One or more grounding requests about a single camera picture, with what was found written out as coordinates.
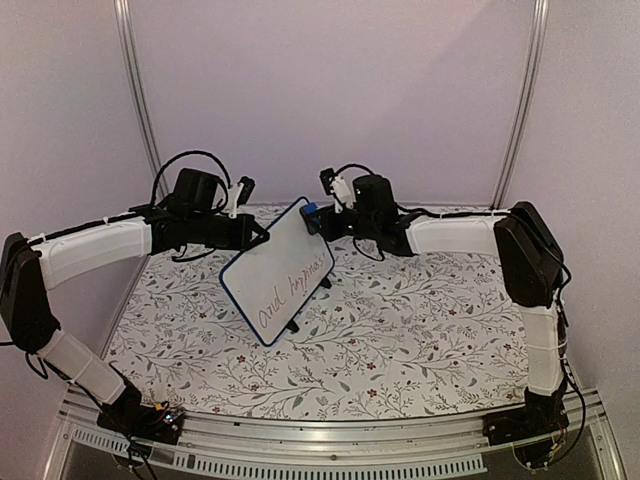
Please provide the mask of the blue whiteboard eraser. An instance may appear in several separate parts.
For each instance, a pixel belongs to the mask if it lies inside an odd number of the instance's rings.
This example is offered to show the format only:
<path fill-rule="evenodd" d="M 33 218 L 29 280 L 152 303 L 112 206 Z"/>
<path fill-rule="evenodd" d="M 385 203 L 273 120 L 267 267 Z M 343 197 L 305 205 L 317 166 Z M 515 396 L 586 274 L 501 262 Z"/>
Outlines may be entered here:
<path fill-rule="evenodd" d="M 303 218 L 313 217 L 318 210 L 316 203 L 307 203 L 300 207 L 300 213 Z"/>

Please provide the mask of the small blue-framed whiteboard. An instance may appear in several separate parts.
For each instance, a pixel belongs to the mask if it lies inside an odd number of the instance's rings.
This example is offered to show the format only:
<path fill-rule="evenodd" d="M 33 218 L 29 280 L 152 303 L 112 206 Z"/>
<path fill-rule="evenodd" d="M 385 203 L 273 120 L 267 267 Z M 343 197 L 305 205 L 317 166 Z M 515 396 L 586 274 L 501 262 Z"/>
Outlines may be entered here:
<path fill-rule="evenodd" d="M 308 232 L 301 196 L 267 227 L 270 238 L 237 254 L 219 274 L 224 292 L 265 347 L 274 345 L 335 266 L 331 249 Z"/>

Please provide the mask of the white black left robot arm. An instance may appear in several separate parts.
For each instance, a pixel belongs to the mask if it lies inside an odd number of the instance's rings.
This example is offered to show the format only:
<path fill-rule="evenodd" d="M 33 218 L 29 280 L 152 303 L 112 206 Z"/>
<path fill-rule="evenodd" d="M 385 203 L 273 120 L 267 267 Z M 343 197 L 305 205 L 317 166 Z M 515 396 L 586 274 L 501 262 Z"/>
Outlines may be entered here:
<path fill-rule="evenodd" d="M 188 246 L 245 252 L 268 240 L 255 217 L 240 212 L 255 188 L 244 176 L 227 183 L 216 175 L 184 168 L 162 200 L 49 234 L 6 237 L 1 253 L 1 318 L 11 343 L 37 357 L 64 380 L 87 392 L 100 408 L 100 421 L 128 435 L 148 424 L 170 430 L 168 405 L 144 405 L 139 389 L 100 359 L 89 339 L 66 329 L 59 312 L 64 300 L 86 313 L 105 301 L 85 292 L 81 281 L 120 263 L 178 251 Z"/>

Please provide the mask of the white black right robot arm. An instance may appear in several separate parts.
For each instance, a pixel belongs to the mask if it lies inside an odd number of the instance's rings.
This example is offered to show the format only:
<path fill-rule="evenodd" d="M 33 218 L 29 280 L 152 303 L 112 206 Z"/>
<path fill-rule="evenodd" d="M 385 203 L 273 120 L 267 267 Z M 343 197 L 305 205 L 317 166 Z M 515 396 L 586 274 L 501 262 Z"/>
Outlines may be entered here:
<path fill-rule="evenodd" d="M 494 255 L 503 283 L 519 308 L 526 335 L 528 381 L 517 427 L 537 436 L 552 424 L 566 388 L 561 367 L 561 292 L 569 275 L 563 252 L 535 206 L 520 201 L 506 210 L 434 212 L 394 199 L 388 179 L 368 174 L 347 183 L 328 169 L 321 174 L 333 204 L 300 210 L 310 234 L 328 242 L 350 236 L 370 240 L 399 257 L 434 252 Z"/>

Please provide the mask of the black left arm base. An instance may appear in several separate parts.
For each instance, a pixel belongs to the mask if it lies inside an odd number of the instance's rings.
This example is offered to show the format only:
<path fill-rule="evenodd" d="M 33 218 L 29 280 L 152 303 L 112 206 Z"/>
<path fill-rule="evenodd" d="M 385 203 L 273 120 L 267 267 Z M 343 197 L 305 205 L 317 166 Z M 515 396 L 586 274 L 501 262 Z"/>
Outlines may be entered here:
<path fill-rule="evenodd" d="M 176 445 L 182 433 L 184 414 L 182 407 L 171 406 L 167 401 L 149 406 L 130 400 L 102 404 L 97 425 L 126 437 Z"/>

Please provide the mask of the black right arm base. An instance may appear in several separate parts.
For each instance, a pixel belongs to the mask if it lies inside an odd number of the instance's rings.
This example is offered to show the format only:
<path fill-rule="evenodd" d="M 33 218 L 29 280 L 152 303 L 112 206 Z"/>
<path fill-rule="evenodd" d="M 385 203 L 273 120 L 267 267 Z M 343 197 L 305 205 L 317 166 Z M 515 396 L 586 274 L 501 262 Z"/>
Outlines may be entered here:
<path fill-rule="evenodd" d="M 482 434 L 491 446 L 515 444 L 518 463 L 529 470 L 548 467 L 566 440 L 564 403 L 531 401 L 523 407 L 487 414 Z"/>

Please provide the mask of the floral patterned tablecloth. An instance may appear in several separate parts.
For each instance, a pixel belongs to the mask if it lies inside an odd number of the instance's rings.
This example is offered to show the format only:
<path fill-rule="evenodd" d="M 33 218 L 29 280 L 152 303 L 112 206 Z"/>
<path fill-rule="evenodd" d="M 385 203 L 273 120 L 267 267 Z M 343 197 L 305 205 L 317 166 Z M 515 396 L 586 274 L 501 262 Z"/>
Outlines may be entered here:
<path fill-rule="evenodd" d="M 350 236 L 277 342 L 263 346 L 224 292 L 236 255 L 152 258 L 106 361 L 146 400 L 262 419 L 354 420 L 528 404 L 524 322 L 494 255 L 368 257 Z"/>

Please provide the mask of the left aluminium frame post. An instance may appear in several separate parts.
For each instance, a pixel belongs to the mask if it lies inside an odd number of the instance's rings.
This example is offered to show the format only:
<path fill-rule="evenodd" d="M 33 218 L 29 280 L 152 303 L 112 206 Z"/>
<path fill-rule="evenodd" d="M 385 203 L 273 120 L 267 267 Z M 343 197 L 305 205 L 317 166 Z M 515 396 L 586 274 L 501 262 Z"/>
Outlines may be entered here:
<path fill-rule="evenodd" d="M 145 95 L 142 70 L 137 55 L 130 2 L 127 0 L 113 1 L 116 27 L 124 62 L 135 117 L 138 123 L 142 145 L 146 160 L 153 178 L 159 173 L 163 160 L 160 156 L 151 114 Z"/>

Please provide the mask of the aluminium frame post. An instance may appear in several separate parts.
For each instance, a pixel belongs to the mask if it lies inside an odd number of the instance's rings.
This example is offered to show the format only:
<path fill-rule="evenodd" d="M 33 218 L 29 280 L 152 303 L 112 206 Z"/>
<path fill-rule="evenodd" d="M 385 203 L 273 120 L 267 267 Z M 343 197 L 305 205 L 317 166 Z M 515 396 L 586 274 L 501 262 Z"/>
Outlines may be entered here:
<path fill-rule="evenodd" d="M 151 114 L 145 95 L 142 70 L 137 55 L 130 2 L 127 0 L 113 1 L 116 27 L 124 62 L 135 117 L 138 123 L 142 145 L 146 160 L 153 178 L 159 173 L 163 160 L 160 156 Z"/>
<path fill-rule="evenodd" d="M 534 98 L 541 58 L 544 51 L 548 15 L 549 1 L 536 0 L 533 7 L 523 79 L 521 82 L 515 116 L 510 130 L 505 155 L 499 171 L 498 182 L 492 197 L 492 209 L 500 209 L 504 206 L 511 180 L 516 169 L 519 151 L 524 139 L 529 112 Z"/>

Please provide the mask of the aluminium front rail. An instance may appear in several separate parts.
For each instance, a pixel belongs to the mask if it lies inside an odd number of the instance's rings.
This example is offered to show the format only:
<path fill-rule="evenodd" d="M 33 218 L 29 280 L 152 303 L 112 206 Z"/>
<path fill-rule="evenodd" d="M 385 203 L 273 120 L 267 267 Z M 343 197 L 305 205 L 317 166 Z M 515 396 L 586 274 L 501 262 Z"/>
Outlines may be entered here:
<path fill-rule="evenodd" d="M 188 413 L 174 445 L 146 443 L 147 458 L 96 423 L 77 390 L 60 408 L 48 479 L 624 479 L 598 392 L 564 400 L 567 430 L 493 445 L 480 412 L 374 421 L 287 421 Z M 559 442 L 547 466 L 521 464 Z"/>

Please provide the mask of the right aluminium frame post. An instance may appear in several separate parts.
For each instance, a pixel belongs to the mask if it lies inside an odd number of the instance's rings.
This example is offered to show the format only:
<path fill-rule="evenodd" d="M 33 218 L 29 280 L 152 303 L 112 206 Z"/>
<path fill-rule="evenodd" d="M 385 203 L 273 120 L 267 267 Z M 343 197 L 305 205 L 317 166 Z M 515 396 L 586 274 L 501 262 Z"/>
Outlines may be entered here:
<path fill-rule="evenodd" d="M 524 139 L 529 112 L 534 98 L 541 58 L 544 51 L 548 15 L 549 1 L 536 0 L 533 7 L 523 79 L 521 82 L 515 116 L 510 130 L 505 155 L 499 171 L 498 182 L 492 197 L 492 209 L 500 209 L 504 206 L 511 180 L 516 169 L 519 151 Z"/>

